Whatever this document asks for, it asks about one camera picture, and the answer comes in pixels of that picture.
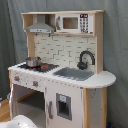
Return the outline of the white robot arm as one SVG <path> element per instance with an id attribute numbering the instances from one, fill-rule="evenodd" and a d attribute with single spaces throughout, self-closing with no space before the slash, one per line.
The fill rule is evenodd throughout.
<path id="1" fill-rule="evenodd" d="M 31 119 L 18 115 L 10 121 L 0 122 L 0 128 L 37 128 Z"/>

